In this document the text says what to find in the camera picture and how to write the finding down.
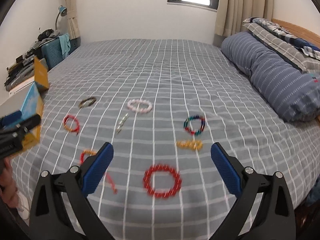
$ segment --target bed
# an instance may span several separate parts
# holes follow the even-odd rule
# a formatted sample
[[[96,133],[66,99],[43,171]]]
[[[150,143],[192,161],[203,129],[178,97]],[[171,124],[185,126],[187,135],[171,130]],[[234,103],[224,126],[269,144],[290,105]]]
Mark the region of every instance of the bed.
[[[115,239],[208,239],[232,207],[230,195],[210,158],[220,142],[226,152],[259,173],[281,171],[293,206],[307,196],[320,173],[320,128],[316,120],[287,123],[251,85],[248,78],[212,45],[188,40],[112,40],[85,44],[49,72],[44,96],[40,144],[13,160],[20,191],[32,199],[40,172],[67,171],[79,165],[85,149],[112,143],[115,153],[108,173],[117,194],[102,180],[88,196],[93,209]],[[82,99],[97,102],[78,108]],[[130,112],[132,98],[149,100],[148,114]],[[129,113],[122,131],[117,123]],[[80,133],[62,124],[76,115]],[[183,129],[188,116],[206,119],[199,151],[176,147],[191,139]],[[192,122],[193,128],[200,125]],[[165,163],[181,174],[175,197],[154,199],[143,188],[145,170]],[[169,188],[166,175],[156,175],[156,188]],[[76,218],[64,200],[76,228]],[[244,225],[248,231],[259,207],[257,197]]]

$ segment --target white wall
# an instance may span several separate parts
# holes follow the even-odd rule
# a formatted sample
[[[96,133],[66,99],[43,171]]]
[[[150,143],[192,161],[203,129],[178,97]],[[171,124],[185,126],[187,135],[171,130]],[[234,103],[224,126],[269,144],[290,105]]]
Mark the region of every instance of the white wall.
[[[274,0],[273,18],[320,35],[320,13],[311,0]]]
[[[16,0],[0,26],[0,104],[9,96],[6,68],[27,52],[41,31],[54,29],[59,0]]]
[[[77,0],[81,42],[122,38],[212,43],[216,12],[167,0]]]

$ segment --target blue striped pillow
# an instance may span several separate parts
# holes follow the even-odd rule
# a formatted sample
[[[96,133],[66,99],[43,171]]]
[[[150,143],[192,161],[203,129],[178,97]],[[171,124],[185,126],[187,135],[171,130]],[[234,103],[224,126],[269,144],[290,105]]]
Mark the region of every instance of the blue striped pillow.
[[[221,50],[285,121],[310,121],[320,114],[319,75],[302,74],[247,32],[226,38]]]

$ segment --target human hand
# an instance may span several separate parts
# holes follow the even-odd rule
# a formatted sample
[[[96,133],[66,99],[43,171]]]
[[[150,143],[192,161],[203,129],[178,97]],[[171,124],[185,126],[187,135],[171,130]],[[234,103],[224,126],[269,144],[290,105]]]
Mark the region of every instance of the human hand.
[[[16,208],[19,203],[17,194],[18,188],[16,187],[16,182],[12,178],[12,166],[9,158],[4,158],[4,166],[5,168],[0,174],[0,185],[4,190],[2,191],[0,189],[0,197],[10,208]]]

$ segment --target curtain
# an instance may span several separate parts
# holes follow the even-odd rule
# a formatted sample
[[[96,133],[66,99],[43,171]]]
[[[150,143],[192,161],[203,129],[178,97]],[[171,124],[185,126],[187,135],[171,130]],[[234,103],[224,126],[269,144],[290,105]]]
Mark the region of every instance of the curtain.
[[[80,31],[77,20],[77,0],[66,0],[66,5],[68,8],[68,30],[70,39],[72,40],[80,37]]]
[[[219,0],[215,34],[228,37],[245,30],[241,26],[244,19],[259,17],[271,20],[272,12],[273,0]]]

